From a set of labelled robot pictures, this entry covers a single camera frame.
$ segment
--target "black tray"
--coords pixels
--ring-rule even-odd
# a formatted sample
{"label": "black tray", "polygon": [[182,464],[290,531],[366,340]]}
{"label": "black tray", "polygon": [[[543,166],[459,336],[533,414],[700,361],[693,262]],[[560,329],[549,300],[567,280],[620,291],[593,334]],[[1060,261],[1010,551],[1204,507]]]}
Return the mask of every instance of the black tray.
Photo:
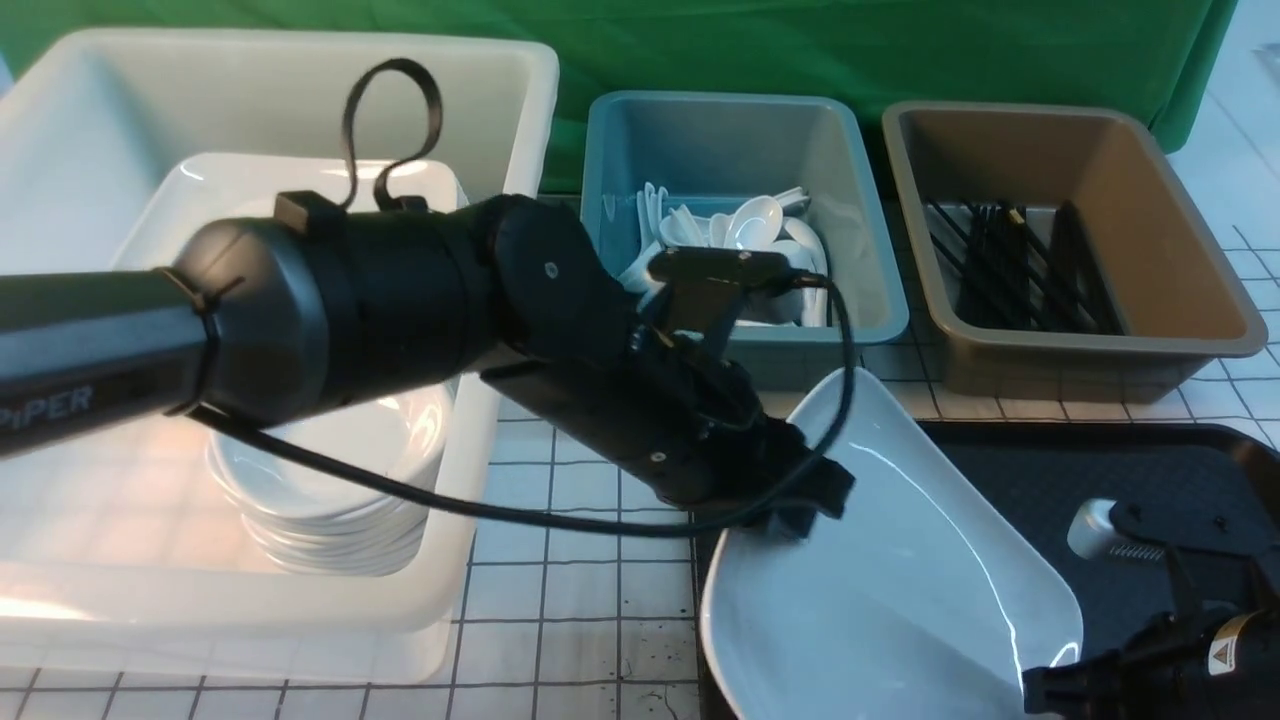
{"label": "black tray", "polygon": [[[1212,509],[1247,521],[1280,524],[1280,455],[1221,425],[1085,423],[947,423],[920,427],[1001,515],[1053,565],[1084,616],[1084,656],[1123,644],[1171,610],[1164,566],[1089,562],[1066,546],[1084,500]],[[856,502],[856,488],[851,502]],[[700,598],[716,538],[694,546]],[[1213,600],[1243,588],[1222,583]],[[703,720],[733,720],[699,652]]]}

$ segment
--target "teal bin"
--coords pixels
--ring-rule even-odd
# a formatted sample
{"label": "teal bin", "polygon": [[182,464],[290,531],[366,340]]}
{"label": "teal bin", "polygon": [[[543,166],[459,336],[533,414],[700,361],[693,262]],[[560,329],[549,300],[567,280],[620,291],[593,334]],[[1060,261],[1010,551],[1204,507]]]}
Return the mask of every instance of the teal bin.
{"label": "teal bin", "polygon": [[[640,252],[636,192],[669,208],[732,213],[758,195],[804,187],[800,215],[827,250],[859,346],[890,342],[909,311],[867,147],[854,114],[826,97],[623,91],[591,105],[582,224],[614,277]],[[763,389],[808,391],[840,366],[836,327],[739,327],[728,355]]]}

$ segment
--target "white tray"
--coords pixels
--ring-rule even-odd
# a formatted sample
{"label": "white tray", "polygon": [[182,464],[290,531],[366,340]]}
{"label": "white tray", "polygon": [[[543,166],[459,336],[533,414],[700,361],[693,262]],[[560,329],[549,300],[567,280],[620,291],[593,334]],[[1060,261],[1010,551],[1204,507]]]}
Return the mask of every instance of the white tray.
{"label": "white tray", "polygon": [[[558,74],[547,47],[90,31],[56,45],[0,100],[0,273],[102,270],[128,258],[140,213],[192,155],[334,156],[351,83],[392,56],[436,76],[445,122],[431,159],[453,168],[471,197],[536,192]],[[399,156],[421,142],[421,99],[380,85],[361,106],[357,149]],[[492,389],[462,379],[438,492],[481,496],[497,407]],[[444,656],[474,521],[433,514],[429,551],[393,575],[276,574],[241,552],[242,534],[218,534],[229,507],[189,475],[205,438],[191,423],[143,420],[0,465],[10,519],[24,516],[29,530],[58,518],[26,536],[18,523],[0,528],[0,665],[390,683],[429,675]],[[86,464],[99,470],[76,470]],[[169,542],[157,547],[157,537]]]}

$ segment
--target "green cloth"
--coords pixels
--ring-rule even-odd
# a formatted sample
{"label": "green cloth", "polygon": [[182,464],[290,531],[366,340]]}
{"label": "green cloth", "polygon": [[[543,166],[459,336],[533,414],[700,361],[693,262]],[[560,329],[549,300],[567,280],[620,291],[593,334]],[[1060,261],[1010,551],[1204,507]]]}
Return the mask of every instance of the green cloth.
{"label": "green cloth", "polygon": [[544,191],[581,184],[586,114],[613,90],[820,95],[882,154],[890,104],[1100,105],[1190,132],[1235,0],[42,0],[0,1],[18,73],[93,26],[390,31],[535,40],[561,59]]}

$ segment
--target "white grid tablecloth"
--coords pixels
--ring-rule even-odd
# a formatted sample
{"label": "white grid tablecloth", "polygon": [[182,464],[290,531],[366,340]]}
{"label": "white grid tablecloth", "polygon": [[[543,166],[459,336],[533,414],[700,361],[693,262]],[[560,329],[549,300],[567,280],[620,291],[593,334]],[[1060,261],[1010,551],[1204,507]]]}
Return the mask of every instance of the white grid tablecloth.
{"label": "white grid tablecloth", "polygon": [[[1242,0],[1188,146],[1174,165],[1280,340],[1280,94],[1253,50],[1280,5]],[[1215,361],[1152,405],[974,398],[942,389],[937,334],[910,258],[910,332],[861,361],[922,419],[1196,421],[1280,439],[1277,347]],[[785,411],[796,397],[772,397]],[[676,521],[637,480],[503,406],[486,500],[635,521]],[[0,669],[0,720],[694,720],[687,541],[579,536],[481,523],[451,652],[421,685],[302,685]]]}

